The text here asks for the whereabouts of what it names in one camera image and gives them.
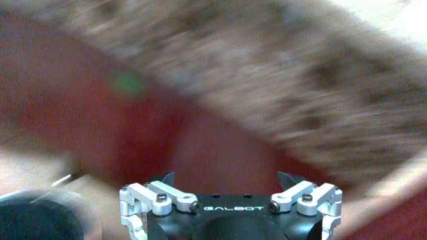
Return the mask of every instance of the green light spot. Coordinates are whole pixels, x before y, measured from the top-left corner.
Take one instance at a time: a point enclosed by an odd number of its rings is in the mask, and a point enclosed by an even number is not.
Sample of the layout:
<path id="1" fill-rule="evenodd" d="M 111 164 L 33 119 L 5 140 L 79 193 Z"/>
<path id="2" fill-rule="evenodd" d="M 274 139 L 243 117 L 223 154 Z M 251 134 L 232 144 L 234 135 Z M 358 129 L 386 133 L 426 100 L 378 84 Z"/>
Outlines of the green light spot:
<path id="1" fill-rule="evenodd" d="M 116 76 L 113 89 L 128 96 L 137 96 L 145 92 L 145 82 L 139 74 L 125 73 Z"/>

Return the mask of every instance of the black round object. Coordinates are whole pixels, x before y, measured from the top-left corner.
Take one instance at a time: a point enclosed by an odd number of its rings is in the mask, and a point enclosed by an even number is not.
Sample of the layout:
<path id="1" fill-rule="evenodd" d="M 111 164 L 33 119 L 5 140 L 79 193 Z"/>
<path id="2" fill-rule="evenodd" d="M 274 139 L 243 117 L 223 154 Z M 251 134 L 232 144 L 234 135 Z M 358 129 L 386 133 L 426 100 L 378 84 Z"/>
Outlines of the black round object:
<path id="1" fill-rule="evenodd" d="M 51 192 L 0 197 L 0 239 L 83 240 L 87 226 L 69 200 Z"/>
<path id="2" fill-rule="evenodd" d="M 287 240 L 279 225 L 264 217 L 226 216 L 208 221 L 192 240 Z"/>

